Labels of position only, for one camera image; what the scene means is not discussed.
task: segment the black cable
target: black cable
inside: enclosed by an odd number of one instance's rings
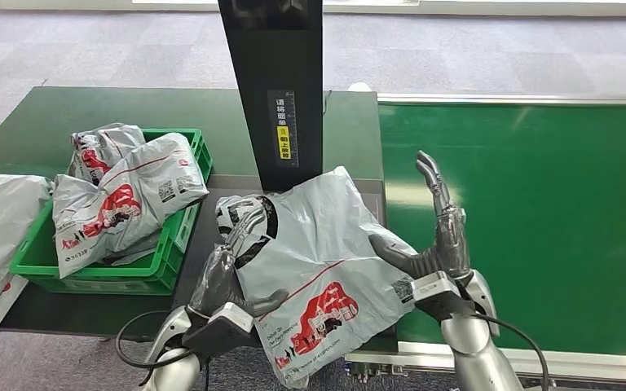
[[[323,100],[323,116],[328,112],[328,99],[330,99],[330,95],[333,94],[332,90],[328,90],[328,93],[325,94],[325,99]]]
[[[128,321],[128,323],[126,323],[126,325],[124,325],[124,327],[121,328],[121,330],[119,330],[118,334],[117,334],[117,342],[116,342],[116,351],[117,351],[117,355],[119,356],[119,358],[121,359],[121,361],[125,362],[126,364],[135,367],[135,368],[141,368],[141,369],[156,369],[156,368],[160,368],[160,367],[165,367],[171,363],[177,362],[179,360],[183,360],[184,358],[190,356],[191,354],[194,354],[195,352],[192,349],[186,350],[185,352],[179,354],[176,357],[172,357],[172,358],[168,358],[166,360],[160,361],[160,362],[137,362],[137,361],[133,361],[131,358],[128,358],[128,356],[126,356],[123,351],[121,350],[121,340],[123,339],[123,333],[126,331],[126,329],[133,323],[135,323],[137,320],[144,318],[148,315],[153,315],[153,314],[168,314],[169,311],[150,311],[150,312],[146,312],[144,314],[140,314],[138,316],[136,316],[135,318],[131,319],[130,321]]]
[[[205,361],[205,391],[209,388],[209,358]]]
[[[147,375],[145,375],[145,378],[143,379],[143,381],[140,382],[140,384],[138,384],[138,387],[143,387],[144,385],[146,385],[148,383],[148,381],[150,381],[150,378],[152,377],[152,372],[154,371],[154,369],[151,369],[148,371]]]
[[[507,329],[509,329],[511,332],[517,334],[518,336],[522,337],[530,346],[532,349],[534,349],[534,351],[536,352],[536,355],[539,356],[539,361],[541,361],[541,391],[548,391],[549,390],[549,365],[546,362],[546,357],[544,357],[544,352],[541,351],[541,348],[539,348],[539,346],[534,342],[534,340],[532,340],[531,338],[529,338],[529,336],[527,336],[527,334],[524,334],[524,332],[522,332],[521,330],[519,330],[518,328],[516,328],[515,326],[507,323],[507,322],[503,322],[500,319],[496,319],[496,318],[492,318],[488,315],[484,315],[484,314],[472,314],[471,316],[475,317],[475,318],[479,318],[482,320],[485,320],[487,322],[491,322],[491,323],[495,323],[495,324],[499,324],[502,327],[505,327]]]

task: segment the silver robotic arm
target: silver robotic arm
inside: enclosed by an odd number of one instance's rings
[[[493,344],[500,330],[485,278],[471,269],[465,239],[465,211],[452,203],[435,160],[417,154],[417,169],[433,194],[435,242],[423,253],[408,255],[379,235],[369,240],[379,257],[414,278],[417,308],[440,323],[455,358],[461,391],[520,391],[522,385],[503,353]]]

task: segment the green conveyor belt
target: green conveyor belt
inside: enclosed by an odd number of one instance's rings
[[[546,350],[626,354],[626,105],[382,104],[380,118],[391,230],[432,242],[421,148],[466,209],[499,317]],[[398,338],[442,342],[423,314]],[[526,347],[508,332],[497,344]]]

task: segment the barcode label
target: barcode label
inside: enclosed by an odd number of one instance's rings
[[[402,301],[402,303],[408,303],[414,299],[412,293],[412,281],[408,278],[398,279],[392,283],[392,288],[395,290],[395,294]]]
[[[166,181],[163,185],[160,186],[160,199],[162,202],[166,202],[171,200],[176,196],[174,192],[174,187],[171,184],[171,180]]]
[[[191,189],[198,188],[198,184],[193,181],[193,177],[190,175],[183,175],[176,178],[176,187],[179,189],[179,194],[183,194]]]

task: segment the gray carpet floor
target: gray carpet floor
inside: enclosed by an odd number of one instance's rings
[[[326,15],[324,88],[357,81],[381,92],[626,95],[626,20]],[[236,80],[214,13],[0,12],[0,123],[33,86],[234,88]],[[0,334],[0,390],[121,391],[142,377],[108,341]],[[310,389],[452,387],[441,374],[356,384],[336,362]],[[210,389],[280,386],[262,352],[238,349],[214,361]]]

